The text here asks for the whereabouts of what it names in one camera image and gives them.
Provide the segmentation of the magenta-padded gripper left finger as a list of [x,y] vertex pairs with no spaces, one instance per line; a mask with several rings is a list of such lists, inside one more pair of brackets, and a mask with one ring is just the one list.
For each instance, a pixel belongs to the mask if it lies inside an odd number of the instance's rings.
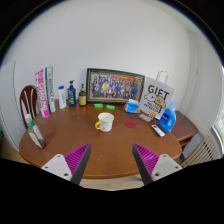
[[42,169],[79,185],[91,155],[91,145],[85,144],[66,155],[56,154]]

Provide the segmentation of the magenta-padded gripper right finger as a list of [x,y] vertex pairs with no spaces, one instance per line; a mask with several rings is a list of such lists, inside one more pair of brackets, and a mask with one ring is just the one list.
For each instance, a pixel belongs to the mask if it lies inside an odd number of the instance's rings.
[[144,185],[148,185],[182,169],[167,154],[158,155],[138,144],[133,145],[132,154]]

